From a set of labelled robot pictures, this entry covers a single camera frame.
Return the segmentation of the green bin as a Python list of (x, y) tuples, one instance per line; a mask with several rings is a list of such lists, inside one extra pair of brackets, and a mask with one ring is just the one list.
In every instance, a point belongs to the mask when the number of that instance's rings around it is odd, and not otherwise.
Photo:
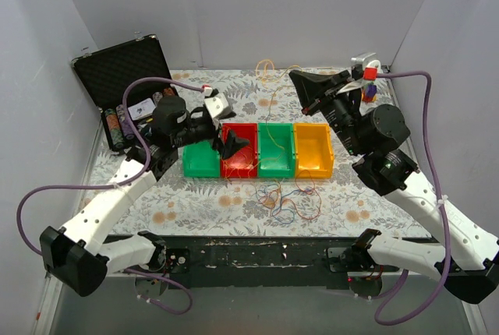
[(182, 169), (188, 178), (219, 178), (220, 157), (208, 141), (183, 148)]
[(296, 148), (293, 124), (258, 124), (259, 178), (293, 178), (296, 171)]

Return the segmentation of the black poker chip case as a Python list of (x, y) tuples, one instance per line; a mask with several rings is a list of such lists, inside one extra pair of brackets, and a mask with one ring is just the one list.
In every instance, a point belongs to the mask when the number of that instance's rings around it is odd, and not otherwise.
[(126, 105), (122, 104), (126, 88), (134, 81), (146, 77), (171, 77), (155, 35), (75, 58), (71, 67), (99, 110), (109, 150), (114, 154), (124, 153), (136, 142), (124, 111), (128, 111), (137, 123), (142, 120), (135, 112), (140, 104), (154, 110), (161, 98), (178, 94), (168, 83), (147, 82), (134, 87)]

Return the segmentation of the floral table mat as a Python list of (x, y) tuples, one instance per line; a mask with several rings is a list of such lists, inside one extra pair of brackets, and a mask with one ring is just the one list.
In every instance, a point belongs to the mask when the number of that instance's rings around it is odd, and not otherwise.
[[(175, 70), (174, 79), (224, 92), (237, 122), (308, 122), (290, 79), (280, 72)], [(141, 196), (114, 226), (116, 235), (357, 237), (367, 228), (391, 236), (426, 238), (407, 213), (368, 189), (332, 140), (333, 174), (311, 178), (187, 178), (182, 164)]]

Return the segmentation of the red bin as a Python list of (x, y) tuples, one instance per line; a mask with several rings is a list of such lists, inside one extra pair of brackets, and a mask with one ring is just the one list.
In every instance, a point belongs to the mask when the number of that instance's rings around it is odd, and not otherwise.
[(249, 144), (227, 160), (221, 160), (220, 170), (223, 178), (255, 178), (258, 161), (258, 127), (256, 123), (226, 123), (222, 126), (222, 138), (234, 132), (238, 138), (246, 139)]

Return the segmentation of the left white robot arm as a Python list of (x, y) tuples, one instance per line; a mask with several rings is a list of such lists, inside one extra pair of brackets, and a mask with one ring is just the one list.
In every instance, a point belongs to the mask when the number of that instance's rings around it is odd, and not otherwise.
[(59, 229), (47, 227), (40, 236), (46, 270), (79, 296), (92, 294), (107, 275), (132, 266), (151, 273), (165, 268), (165, 241), (149, 231), (117, 242), (105, 240), (122, 215), (178, 160), (181, 147), (207, 141), (228, 159), (248, 146), (248, 139), (230, 132), (223, 136), (221, 120), (235, 117), (223, 93), (205, 97), (203, 106), (187, 111), (177, 96), (164, 97), (151, 122), (140, 131), (145, 146), (135, 146), (110, 181), (77, 215)]

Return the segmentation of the orange bin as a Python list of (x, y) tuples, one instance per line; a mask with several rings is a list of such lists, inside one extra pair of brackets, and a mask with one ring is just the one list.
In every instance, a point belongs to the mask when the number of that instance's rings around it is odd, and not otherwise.
[(334, 166), (331, 130), (327, 124), (295, 123), (297, 178), (330, 178)]

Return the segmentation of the colourful toy block figure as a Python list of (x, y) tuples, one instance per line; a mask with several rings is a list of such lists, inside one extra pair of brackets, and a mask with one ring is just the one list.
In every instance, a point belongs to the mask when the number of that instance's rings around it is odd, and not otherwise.
[(377, 85), (375, 83), (367, 83), (362, 88), (362, 101), (364, 103), (372, 103), (377, 99)]

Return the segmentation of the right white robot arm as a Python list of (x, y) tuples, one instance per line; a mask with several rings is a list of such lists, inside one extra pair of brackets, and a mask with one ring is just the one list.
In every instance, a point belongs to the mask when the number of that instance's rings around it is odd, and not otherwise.
[(360, 181), (423, 226), (437, 244), (407, 242), (365, 230), (337, 258), (343, 271), (396, 266), (436, 281), (470, 304), (479, 304), (498, 287), (498, 238), (459, 211), (400, 150), (410, 135), (402, 112), (381, 104), (360, 110), (360, 81), (377, 70), (354, 67), (333, 76), (292, 70), (302, 113), (320, 112), (343, 147), (360, 159), (352, 168)]

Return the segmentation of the right green bin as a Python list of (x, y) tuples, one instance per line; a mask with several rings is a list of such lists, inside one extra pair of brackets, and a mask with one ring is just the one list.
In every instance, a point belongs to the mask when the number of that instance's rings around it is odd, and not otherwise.
[(293, 124), (258, 124), (259, 178), (293, 178), (296, 171), (296, 148)]

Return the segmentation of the left green bin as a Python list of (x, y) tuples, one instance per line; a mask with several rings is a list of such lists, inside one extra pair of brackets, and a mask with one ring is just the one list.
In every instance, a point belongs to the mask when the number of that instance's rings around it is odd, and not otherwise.
[(182, 169), (188, 178), (219, 178), (220, 157), (208, 141), (183, 148)]

